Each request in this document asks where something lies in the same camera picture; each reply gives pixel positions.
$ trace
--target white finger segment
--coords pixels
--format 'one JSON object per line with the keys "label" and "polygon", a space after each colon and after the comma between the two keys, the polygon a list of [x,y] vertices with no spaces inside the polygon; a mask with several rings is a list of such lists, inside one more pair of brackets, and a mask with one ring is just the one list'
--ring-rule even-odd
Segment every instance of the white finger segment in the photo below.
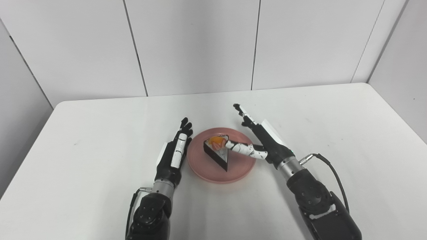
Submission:
{"label": "white finger segment", "polygon": [[181,133],[178,136],[178,141],[176,143],[175,151],[173,152],[172,161],[170,166],[174,168],[179,168],[181,165],[182,154],[184,153],[185,143],[187,142],[187,135]]}
{"label": "white finger segment", "polygon": [[225,147],[230,149],[233,152],[238,152],[240,154],[257,158],[257,159],[265,159],[268,155],[265,151],[257,151],[254,149],[254,145],[249,144],[243,144],[243,143],[233,143],[231,141],[227,141],[225,143]]}

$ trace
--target prosthetic hand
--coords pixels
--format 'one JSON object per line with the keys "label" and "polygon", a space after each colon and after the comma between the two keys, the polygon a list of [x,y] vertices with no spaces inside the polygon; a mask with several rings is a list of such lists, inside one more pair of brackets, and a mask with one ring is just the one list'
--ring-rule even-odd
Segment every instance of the prosthetic hand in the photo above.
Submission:
{"label": "prosthetic hand", "polygon": [[[166,144],[160,153],[157,174],[152,188],[142,187],[133,195],[126,225],[126,240],[167,240],[169,238],[169,217],[172,213],[172,196],[181,180],[181,166],[191,141],[192,124],[187,118],[174,139]],[[145,195],[135,210],[129,227],[133,205],[140,191]]]}
{"label": "prosthetic hand", "polygon": [[[330,162],[320,154],[310,154],[298,161],[266,120],[258,124],[239,104],[234,104],[234,108],[243,117],[242,126],[249,127],[262,146],[229,140],[225,143],[225,147],[254,158],[265,159],[281,172],[286,179],[287,187],[295,194],[299,210],[314,239],[361,240],[362,234],[349,214],[345,192]],[[329,192],[302,166],[313,156],[331,167],[341,188],[346,207],[333,192]]]}

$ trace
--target robot finger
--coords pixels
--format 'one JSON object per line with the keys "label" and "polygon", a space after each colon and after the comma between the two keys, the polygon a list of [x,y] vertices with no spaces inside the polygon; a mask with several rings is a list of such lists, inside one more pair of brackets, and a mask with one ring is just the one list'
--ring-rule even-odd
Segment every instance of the robot finger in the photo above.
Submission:
{"label": "robot finger", "polygon": [[192,140],[192,138],[187,138],[187,142],[185,143],[185,149],[187,149],[188,145],[191,143]]}
{"label": "robot finger", "polygon": [[248,127],[249,129],[253,129],[256,125],[248,117],[244,117],[242,126]]}
{"label": "robot finger", "polygon": [[231,140],[228,140],[225,143],[225,147],[230,149],[233,152],[237,152],[249,157],[257,158],[257,159],[266,159],[268,153],[263,149],[262,146],[252,145],[247,143],[238,143]]}
{"label": "robot finger", "polygon": [[188,117],[184,117],[181,120],[181,126],[179,127],[180,129],[184,128],[184,126],[188,123]]}
{"label": "robot finger", "polygon": [[175,151],[172,155],[172,160],[170,162],[170,166],[174,168],[179,168],[181,166],[182,158],[186,149],[186,142],[188,136],[185,133],[181,133],[178,136],[178,140],[176,142]]}
{"label": "robot finger", "polygon": [[189,136],[193,135],[193,130],[190,129],[190,130],[185,131],[184,133],[189,137]]}
{"label": "robot finger", "polygon": [[192,123],[187,123],[187,124],[183,127],[183,129],[190,130],[192,126],[193,126],[193,124],[192,124]]}
{"label": "robot finger", "polygon": [[242,111],[242,109],[240,108],[240,104],[235,103],[235,104],[233,104],[233,107],[234,107],[236,110],[238,110],[238,111],[239,111],[239,115],[240,115],[240,116],[243,116],[243,111]]}

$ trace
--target pink plate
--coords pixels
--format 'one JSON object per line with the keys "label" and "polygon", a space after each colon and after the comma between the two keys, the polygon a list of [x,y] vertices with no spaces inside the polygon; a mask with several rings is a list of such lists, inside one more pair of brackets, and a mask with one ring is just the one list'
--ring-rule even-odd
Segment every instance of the pink plate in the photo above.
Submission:
{"label": "pink plate", "polygon": [[245,177],[254,167],[255,158],[228,152],[228,172],[220,167],[203,150],[203,142],[217,135],[228,135],[230,140],[251,144],[243,133],[229,128],[213,128],[199,133],[188,146],[188,164],[202,179],[213,183],[230,183]]}

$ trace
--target white wall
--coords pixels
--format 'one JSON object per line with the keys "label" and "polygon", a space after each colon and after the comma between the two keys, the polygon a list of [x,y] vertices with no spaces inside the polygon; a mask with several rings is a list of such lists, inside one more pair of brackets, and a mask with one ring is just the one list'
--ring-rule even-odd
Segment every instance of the white wall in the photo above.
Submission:
{"label": "white wall", "polygon": [[55,106],[145,95],[124,3],[153,96],[364,82],[403,2],[0,0],[0,17]]}
{"label": "white wall", "polygon": [[409,0],[369,84],[427,143],[426,12],[427,1]]}
{"label": "white wall", "polygon": [[0,18],[53,106],[145,96],[122,0],[0,0]]}
{"label": "white wall", "polygon": [[403,2],[262,0],[253,89],[366,82]]}
{"label": "white wall", "polygon": [[0,197],[51,112],[0,20]]}

